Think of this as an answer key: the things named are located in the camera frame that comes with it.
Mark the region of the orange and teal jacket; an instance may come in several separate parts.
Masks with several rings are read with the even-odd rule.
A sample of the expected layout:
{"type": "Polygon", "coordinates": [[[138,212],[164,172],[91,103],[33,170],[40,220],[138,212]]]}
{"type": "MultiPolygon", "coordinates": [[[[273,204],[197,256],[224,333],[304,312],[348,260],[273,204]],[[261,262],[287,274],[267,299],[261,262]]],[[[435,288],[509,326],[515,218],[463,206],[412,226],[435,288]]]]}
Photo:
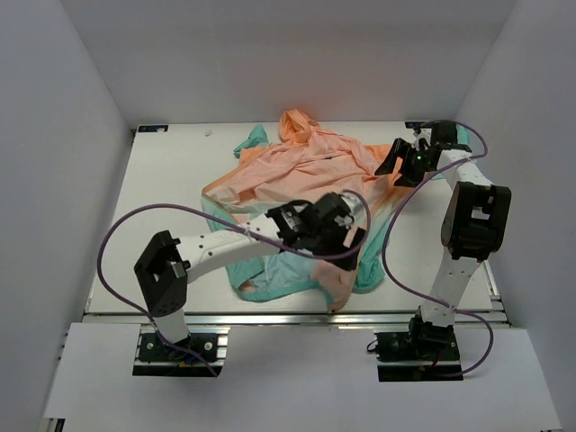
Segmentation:
{"type": "Polygon", "coordinates": [[[245,223],[269,209],[295,200],[315,203],[327,193],[354,190],[371,213],[369,238],[357,267],[345,271],[292,253],[256,257],[226,268],[237,296],[270,302],[308,290],[321,291],[327,309],[342,309],[351,295],[374,291],[384,280],[381,260],[389,219],[409,193],[395,185],[400,170],[375,172],[391,150],[389,144],[361,141],[324,129],[297,109],[282,114],[277,143],[255,127],[234,151],[238,166],[202,189],[202,209],[222,220],[245,223]]]}

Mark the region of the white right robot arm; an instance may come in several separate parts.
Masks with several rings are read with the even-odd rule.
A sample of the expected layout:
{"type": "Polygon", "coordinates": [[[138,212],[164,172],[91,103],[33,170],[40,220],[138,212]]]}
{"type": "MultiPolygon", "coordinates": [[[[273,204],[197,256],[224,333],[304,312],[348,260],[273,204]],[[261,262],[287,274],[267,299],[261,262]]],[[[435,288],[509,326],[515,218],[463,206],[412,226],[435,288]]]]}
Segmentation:
{"type": "Polygon", "coordinates": [[[478,131],[459,121],[409,121],[411,141],[396,139],[376,173],[399,174],[398,187],[409,189],[391,216],[395,225],[412,198],[430,181],[442,177],[452,195],[441,224],[443,256],[429,293],[409,324],[408,351],[425,359],[439,347],[438,336],[452,331],[459,304],[473,274],[500,250],[508,222],[512,192],[494,184],[477,162],[489,154],[478,131]]]}

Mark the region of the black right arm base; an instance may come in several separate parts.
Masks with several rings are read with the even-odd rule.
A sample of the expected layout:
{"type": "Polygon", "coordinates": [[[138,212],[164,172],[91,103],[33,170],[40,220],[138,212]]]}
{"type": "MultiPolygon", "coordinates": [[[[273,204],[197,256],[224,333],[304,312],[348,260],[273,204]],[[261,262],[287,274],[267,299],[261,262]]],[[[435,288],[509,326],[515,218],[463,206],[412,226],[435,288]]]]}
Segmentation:
{"type": "Polygon", "coordinates": [[[451,382],[464,378],[454,327],[418,315],[406,331],[382,331],[366,346],[376,356],[381,383],[451,382]]]}

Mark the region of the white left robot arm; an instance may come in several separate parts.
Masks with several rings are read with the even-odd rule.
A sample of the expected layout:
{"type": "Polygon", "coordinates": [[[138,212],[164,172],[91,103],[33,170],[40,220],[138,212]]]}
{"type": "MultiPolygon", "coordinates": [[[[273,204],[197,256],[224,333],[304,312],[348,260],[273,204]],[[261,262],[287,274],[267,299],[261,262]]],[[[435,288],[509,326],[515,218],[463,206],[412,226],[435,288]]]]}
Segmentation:
{"type": "Polygon", "coordinates": [[[316,202],[294,200],[243,224],[222,220],[221,230],[196,237],[155,234],[134,266],[148,313],[160,337],[159,348],[179,359],[190,348],[184,307],[187,287],[225,266],[290,252],[328,262],[343,270],[356,267],[371,219],[365,199],[351,190],[327,193],[316,202]]]}

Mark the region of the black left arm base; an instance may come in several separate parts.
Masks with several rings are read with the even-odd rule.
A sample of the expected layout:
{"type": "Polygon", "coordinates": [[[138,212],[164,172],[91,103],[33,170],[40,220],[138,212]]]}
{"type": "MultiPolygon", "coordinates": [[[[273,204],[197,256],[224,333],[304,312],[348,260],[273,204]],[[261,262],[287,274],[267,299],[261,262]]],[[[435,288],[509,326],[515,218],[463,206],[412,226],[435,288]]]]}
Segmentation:
{"type": "Polygon", "coordinates": [[[151,328],[144,328],[139,333],[132,375],[216,378],[224,365],[229,331],[229,328],[192,327],[188,338],[171,346],[151,328]]]}

